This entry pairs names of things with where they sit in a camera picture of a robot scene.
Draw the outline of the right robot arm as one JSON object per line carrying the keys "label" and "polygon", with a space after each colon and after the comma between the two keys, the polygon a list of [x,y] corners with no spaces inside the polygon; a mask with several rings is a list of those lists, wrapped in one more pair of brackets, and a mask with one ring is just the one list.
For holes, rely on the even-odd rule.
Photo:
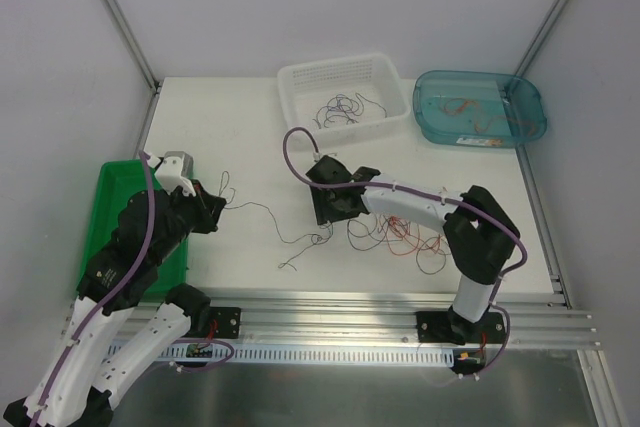
{"label": "right robot arm", "polygon": [[460,280],[452,305],[428,327],[440,341],[463,345],[480,335],[506,262],[515,249],[527,259],[519,230],[483,187],[462,193],[419,188],[369,167],[350,172],[329,156],[319,158],[306,179],[320,224],[378,214],[445,238]]}

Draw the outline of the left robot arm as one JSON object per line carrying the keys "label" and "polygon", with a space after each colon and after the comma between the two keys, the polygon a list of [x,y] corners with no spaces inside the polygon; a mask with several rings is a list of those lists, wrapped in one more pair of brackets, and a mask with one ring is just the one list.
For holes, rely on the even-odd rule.
{"label": "left robot arm", "polygon": [[200,184],[134,194],[119,213],[109,241],[88,261],[72,317],[37,388],[10,403],[12,426],[106,426],[127,391],[178,339],[205,335],[210,299],[197,288],[172,287],[152,319],[116,354],[117,333],[157,280],[165,260],[192,234],[217,229],[227,201]]}

